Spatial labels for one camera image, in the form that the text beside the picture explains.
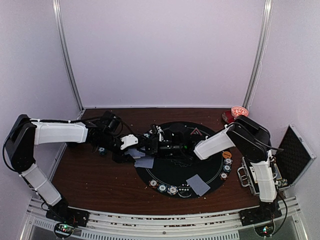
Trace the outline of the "blue-backed playing card deck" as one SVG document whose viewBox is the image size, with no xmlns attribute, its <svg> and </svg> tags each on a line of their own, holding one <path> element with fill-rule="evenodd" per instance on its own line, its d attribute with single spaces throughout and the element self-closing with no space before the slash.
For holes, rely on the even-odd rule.
<svg viewBox="0 0 320 240">
<path fill-rule="evenodd" d="M 140 159 L 146 156 L 144 152 L 137 150 L 136 148 L 128 148 L 125 151 L 126 155 L 130 155 L 133 159 Z"/>
</svg>

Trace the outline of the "dealt blue-backed card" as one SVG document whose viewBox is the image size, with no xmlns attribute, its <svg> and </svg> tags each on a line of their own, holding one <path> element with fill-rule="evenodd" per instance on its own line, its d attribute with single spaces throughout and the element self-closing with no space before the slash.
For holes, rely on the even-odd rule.
<svg viewBox="0 0 320 240">
<path fill-rule="evenodd" d="M 192 187 L 193 191 L 200 197 L 207 193 L 210 190 L 210 188 L 211 187 L 203 181 L 198 181 L 194 183 Z"/>
<path fill-rule="evenodd" d="M 152 169 L 153 166 L 154 166 L 154 158 L 150 156 L 137 158 L 134 163 L 135 168 Z"/>
<path fill-rule="evenodd" d="M 205 185 L 205 182 L 201 179 L 201 177 L 198 174 L 188 178 L 186 182 L 190 187 L 194 189 L 200 189 Z"/>
</svg>

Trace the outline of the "brown 100 poker chip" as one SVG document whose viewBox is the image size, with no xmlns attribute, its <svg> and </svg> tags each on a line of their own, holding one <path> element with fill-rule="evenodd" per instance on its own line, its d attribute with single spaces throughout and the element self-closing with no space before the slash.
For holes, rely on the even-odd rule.
<svg viewBox="0 0 320 240">
<path fill-rule="evenodd" d="M 148 185 L 149 185 L 149 187 L 152 188 L 152 189 L 157 189 L 159 183 L 158 183 L 156 180 L 152 179 L 152 180 L 150 180 L 150 181 L 148 182 Z"/>
<path fill-rule="evenodd" d="M 227 180 L 229 177 L 229 175 L 226 172 L 222 172 L 219 176 L 222 181 Z"/>
</svg>

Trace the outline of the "red black triangular all-in marker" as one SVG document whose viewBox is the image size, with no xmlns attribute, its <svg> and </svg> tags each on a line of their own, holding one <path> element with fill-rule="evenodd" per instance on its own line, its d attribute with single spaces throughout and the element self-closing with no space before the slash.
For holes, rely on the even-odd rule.
<svg viewBox="0 0 320 240">
<path fill-rule="evenodd" d="M 194 130 L 190 133 L 191 136 L 196 135 L 196 136 L 202 136 L 203 134 L 201 133 L 201 131 L 195 127 Z"/>
</svg>

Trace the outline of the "white blue poker chip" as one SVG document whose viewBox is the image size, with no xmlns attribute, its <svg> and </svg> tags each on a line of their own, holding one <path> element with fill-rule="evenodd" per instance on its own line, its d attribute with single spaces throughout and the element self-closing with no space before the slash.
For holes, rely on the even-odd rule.
<svg viewBox="0 0 320 240">
<path fill-rule="evenodd" d="M 178 188 L 176 186 L 171 185 L 167 188 L 167 193 L 171 196 L 176 195 L 178 193 Z"/>
<path fill-rule="evenodd" d="M 230 159 L 230 158 L 225 158 L 224 159 L 224 164 L 225 165 L 231 165 L 233 163 L 233 160 L 232 159 Z"/>
</svg>

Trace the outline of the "clear round dealer button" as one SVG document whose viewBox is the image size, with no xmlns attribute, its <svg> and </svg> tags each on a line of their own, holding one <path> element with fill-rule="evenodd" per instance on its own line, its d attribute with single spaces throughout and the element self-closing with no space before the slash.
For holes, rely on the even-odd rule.
<svg viewBox="0 0 320 240">
<path fill-rule="evenodd" d="M 178 195 L 181 197 L 181 198 L 190 198 L 193 194 L 193 190 L 192 188 L 188 185 L 188 184 L 182 184 L 180 185 L 178 188 Z"/>
</svg>

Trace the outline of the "orange big blind button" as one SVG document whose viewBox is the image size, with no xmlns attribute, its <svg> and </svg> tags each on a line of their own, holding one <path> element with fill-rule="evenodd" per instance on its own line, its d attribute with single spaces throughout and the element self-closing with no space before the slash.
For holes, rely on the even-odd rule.
<svg viewBox="0 0 320 240">
<path fill-rule="evenodd" d="M 222 156 L 224 159 L 231 159 L 232 158 L 232 154 L 229 151 L 223 151 Z"/>
</svg>

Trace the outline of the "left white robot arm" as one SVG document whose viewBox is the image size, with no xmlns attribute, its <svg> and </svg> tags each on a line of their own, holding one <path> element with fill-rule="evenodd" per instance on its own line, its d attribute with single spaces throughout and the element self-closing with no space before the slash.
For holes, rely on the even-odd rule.
<svg viewBox="0 0 320 240">
<path fill-rule="evenodd" d="M 116 154 L 139 143 L 133 131 L 120 136 L 119 127 L 126 123 L 117 115 L 106 111 L 102 116 L 76 120 L 31 118 L 20 114 L 7 135 L 2 154 L 8 157 L 8 167 L 18 173 L 44 200 L 48 209 L 61 222 L 72 218 L 68 201 L 48 179 L 47 157 L 64 144 L 89 144 Z"/>
</svg>

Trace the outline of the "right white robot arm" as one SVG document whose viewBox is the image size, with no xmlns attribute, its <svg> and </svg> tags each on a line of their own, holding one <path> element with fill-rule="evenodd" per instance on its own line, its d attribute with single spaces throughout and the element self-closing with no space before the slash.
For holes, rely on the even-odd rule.
<svg viewBox="0 0 320 240">
<path fill-rule="evenodd" d="M 194 122 L 167 122 L 146 133 L 149 167 L 139 177 L 158 192 L 176 198 L 202 197 L 220 188 L 232 171 L 231 148 L 236 148 L 256 172 L 262 206 L 259 220 L 275 212 L 277 190 L 271 167 L 272 147 L 267 129 L 239 116 L 220 131 Z"/>
</svg>

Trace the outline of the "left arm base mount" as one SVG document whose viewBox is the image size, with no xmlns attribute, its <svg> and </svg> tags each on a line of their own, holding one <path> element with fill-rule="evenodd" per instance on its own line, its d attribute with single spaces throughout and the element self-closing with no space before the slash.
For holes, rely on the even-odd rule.
<svg viewBox="0 0 320 240">
<path fill-rule="evenodd" d="M 90 213 L 69 207 L 66 203 L 51 206 L 47 204 L 46 218 L 57 221 L 53 233 L 59 239 L 69 238 L 78 227 L 86 227 Z"/>
</svg>

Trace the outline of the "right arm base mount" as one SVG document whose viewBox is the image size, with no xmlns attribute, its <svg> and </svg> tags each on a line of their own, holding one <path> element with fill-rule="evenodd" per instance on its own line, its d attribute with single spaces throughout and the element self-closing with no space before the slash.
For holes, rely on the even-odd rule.
<svg viewBox="0 0 320 240">
<path fill-rule="evenodd" d="M 241 210 L 239 218 L 243 227 L 253 225 L 260 237 L 271 237 L 276 232 L 275 219 L 282 216 L 279 207 L 254 207 Z"/>
</svg>

